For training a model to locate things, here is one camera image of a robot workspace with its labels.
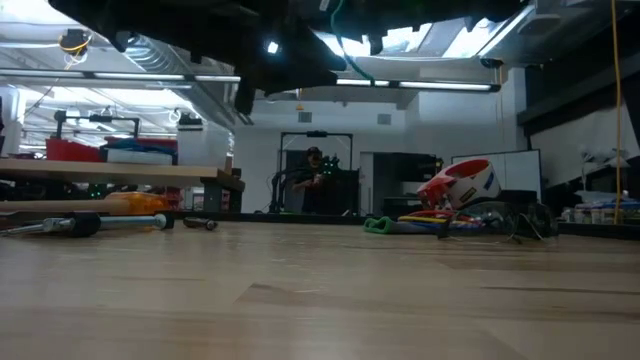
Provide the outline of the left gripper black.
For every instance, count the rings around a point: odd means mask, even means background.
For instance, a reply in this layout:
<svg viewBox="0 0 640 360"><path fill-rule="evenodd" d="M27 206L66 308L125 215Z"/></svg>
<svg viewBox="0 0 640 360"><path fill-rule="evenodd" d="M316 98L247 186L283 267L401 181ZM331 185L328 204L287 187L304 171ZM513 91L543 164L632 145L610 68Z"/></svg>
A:
<svg viewBox="0 0 640 360"><path fill-rule="evenodd" d="M292 0L189 0L196 24L196 38L204 54L240 68L250 60L290 61L316 66L320 72L289 72L271 76L263 84L266 95L288 90L333 86L346 61L336 55L298 14ZM234 106L243 115L253 110L256 88L241 77Z"/></svg>

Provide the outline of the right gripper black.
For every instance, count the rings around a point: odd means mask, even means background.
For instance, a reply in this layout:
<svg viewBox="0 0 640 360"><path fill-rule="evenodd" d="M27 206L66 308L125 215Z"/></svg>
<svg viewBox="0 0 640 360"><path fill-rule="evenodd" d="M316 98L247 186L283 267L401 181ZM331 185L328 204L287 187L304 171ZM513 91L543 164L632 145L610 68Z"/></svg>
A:
<svg viewBox="0 0 640 360"><path fill-rule="evenodd" d="M397 28L419 27L442 20L449 13L450 0L346 0L344 36L369 40L370 54L384 48L383 38Z"/></svg>

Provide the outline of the long ceiling light bar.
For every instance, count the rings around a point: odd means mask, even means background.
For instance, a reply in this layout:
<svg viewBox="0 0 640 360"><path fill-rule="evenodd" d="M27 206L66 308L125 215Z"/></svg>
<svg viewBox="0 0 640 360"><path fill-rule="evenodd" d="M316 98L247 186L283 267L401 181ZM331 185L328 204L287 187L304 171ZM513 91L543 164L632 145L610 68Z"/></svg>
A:
<svg viewBox="0 0 640 360"><path fill-rule="evenodd" d="M198 82L218 82L218 83L239 83L241 78L233 75L189 75L189 74L152 74L152 73L118 73L118 72L90 72L90 71L70 71L70 70L34 70L0 68L2 77L24 77L24 78L54 78L54 79L98 79L98 80L121 80L121 81L156 81L156 82L178 82L178 83L198 83ZM499 89L497 84L473 84L455 82L425 82L425 81L397 81L397 80L375 80L371 83L360 79L338 78L329 83L329 86L346 87L376 87L390 89L414 89L414 90L443 90L443 91L463 91L463 92L496 92Z"/></svg>

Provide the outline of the person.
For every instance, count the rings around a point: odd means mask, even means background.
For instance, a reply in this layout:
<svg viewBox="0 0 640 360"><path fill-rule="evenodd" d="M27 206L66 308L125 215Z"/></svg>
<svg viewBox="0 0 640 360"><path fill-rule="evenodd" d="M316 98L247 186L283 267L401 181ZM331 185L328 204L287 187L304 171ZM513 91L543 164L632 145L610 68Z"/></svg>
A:
<svg viewBox="0 0 640 360"><path fill-rule="evenodd" d="M306 163L297 175L292 189L303 193L302 213L323 213L326 185L322 174L322 151L318 147L310 147L306 151Z"/></svg>

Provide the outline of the blue and white crate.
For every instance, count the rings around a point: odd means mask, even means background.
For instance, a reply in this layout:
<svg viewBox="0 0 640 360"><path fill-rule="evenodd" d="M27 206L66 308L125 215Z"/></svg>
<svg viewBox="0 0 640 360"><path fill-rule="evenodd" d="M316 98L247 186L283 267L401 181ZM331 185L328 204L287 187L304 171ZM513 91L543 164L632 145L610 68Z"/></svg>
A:
<svg viewBox="0 0 640 360"><path fill-rule="evenodd" d="M174 148L145 143L141 138L123 138L100 147L107 163L176 165L178 152Z"/></svg>

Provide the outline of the small black hex tool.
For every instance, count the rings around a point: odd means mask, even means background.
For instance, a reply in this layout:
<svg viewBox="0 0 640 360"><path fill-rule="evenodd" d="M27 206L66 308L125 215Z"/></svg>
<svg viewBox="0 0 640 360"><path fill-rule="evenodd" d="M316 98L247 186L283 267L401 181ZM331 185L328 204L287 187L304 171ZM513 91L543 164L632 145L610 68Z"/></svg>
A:
<svg viewBox="0 0 640 360"><path fill-rule="evenodd" d="M187 217L183 219L183 225L187 228L204 229L214 231L218 227L218 223L209 218Z"/></svg>

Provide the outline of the red tape dispenser with roll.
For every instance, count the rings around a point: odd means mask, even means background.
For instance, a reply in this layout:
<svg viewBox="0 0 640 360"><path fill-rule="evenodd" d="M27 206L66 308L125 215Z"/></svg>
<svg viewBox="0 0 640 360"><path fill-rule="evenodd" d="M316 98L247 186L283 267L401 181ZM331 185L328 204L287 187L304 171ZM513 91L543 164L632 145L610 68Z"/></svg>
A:
<svg viewBox="0 0 640 360"><path fill-rule="evenodd" d="M425 209L459 210L478 199L496 198L501 191L492 163L478 158L444 168L418 188L417 196Z"/></svg>

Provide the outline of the metal rolling cart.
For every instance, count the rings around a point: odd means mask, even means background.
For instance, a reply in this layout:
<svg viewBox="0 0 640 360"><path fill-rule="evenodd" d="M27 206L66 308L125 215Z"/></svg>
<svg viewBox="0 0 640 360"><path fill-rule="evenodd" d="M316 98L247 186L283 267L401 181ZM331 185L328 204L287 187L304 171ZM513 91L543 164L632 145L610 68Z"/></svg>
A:
<svg viewBox="0 0 640 360"><path fill-rule="evenodd" d="M230 193L230 211L241 211L245 183L215 167L0 159L0 176L72 183L203 187L205 212L222 210L222 191Z"/></svg>

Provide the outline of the grey pouch with green trim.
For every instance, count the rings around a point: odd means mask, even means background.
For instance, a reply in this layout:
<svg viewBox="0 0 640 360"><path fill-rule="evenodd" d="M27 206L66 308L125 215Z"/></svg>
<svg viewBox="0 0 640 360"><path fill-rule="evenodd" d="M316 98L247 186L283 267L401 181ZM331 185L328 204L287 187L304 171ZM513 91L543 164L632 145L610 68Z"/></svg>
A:
<svg viewBox="0 0 640 360"><path fill-rule="evenodd" d="M363 225L368 233L382 235L426 234L436 235L440 231L439 224L394 221L389 217L369 218Z"/></svg>

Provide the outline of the orange-head wooden mallet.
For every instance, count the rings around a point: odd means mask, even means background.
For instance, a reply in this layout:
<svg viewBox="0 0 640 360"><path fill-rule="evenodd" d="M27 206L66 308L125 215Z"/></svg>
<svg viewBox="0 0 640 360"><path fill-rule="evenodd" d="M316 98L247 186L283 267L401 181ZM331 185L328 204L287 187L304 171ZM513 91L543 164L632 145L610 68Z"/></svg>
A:
<svg viewBox="0 0 640 360"><path fill-rule="evenodd" d="M112 193L102 200L42 200L0 202L0 213L90 211L110 215L149 215L169 211L169 201L161 195L124 192Z"/></svg>

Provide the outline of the black-framed safety glasses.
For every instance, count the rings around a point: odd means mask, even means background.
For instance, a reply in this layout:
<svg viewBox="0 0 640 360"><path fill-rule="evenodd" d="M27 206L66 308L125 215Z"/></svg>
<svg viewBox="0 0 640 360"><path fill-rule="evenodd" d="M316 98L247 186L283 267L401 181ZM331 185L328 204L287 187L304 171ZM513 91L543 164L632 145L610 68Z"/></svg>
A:
<svg viewBox="0 0 640 360"><path fill-rule="evenodd" d="M550 238L532 238L517 234L518 219L508 203L482 201L455 212L437 233L439 240L516 243L547 242Z"/></svg>

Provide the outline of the red plastic bin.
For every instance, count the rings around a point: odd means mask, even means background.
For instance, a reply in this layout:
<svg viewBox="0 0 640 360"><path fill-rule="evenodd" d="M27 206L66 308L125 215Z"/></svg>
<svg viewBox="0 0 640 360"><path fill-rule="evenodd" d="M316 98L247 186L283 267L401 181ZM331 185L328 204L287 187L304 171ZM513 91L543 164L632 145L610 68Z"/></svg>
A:
<svg viewBox="0 0 640 360"><path fill-rule="evenodd" d="M52 161L102 162L98 148L76 142L49 138L46 140L47 159Z"/></svg>

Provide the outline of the silver ventilation duct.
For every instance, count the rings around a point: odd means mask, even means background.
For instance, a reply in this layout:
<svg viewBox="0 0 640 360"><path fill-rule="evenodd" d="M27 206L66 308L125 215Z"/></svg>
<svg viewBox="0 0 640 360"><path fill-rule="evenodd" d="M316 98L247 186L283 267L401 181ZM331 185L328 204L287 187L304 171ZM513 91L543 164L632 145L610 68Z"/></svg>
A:
<svg viewBox="0 0 640 360"><path fill-rule="evenodd" d="M188 58L178 49L144 36L134 37L124 55L147 73L194 75ZM187 85L188 89L176 89L177 94L189 100L207 120L230 130L236 125L254 125L250 117L233 107L230 88L224 83L187 82Z"/></svg>

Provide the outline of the black robot rig frame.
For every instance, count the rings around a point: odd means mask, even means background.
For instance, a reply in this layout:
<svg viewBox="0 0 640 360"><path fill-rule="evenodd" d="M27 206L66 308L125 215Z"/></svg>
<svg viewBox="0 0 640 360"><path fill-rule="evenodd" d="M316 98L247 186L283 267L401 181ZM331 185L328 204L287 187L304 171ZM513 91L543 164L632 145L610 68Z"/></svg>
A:
<svg viewBox="0 0 640 360"><path fill-rule="evenodd" d="M346 138L348 140L347 166L341 167L341 159L337 154L326 155L322 151L322 174L326 185L325 208L322 214L309 215L336 215L355 216L358 202L358 170L354 167L354 135L351 133L335 133L327 131L306 132L282 132L279 139L277 172L271 178L271 200L268 212L271 214L302 213L303 193L295 192L292 187L297 175L306 163L306 150L300 153L301 159L295 160L292 165L287 165L285 158L285 139L287 137L301 137L308 139L322 138Z"/></svg>

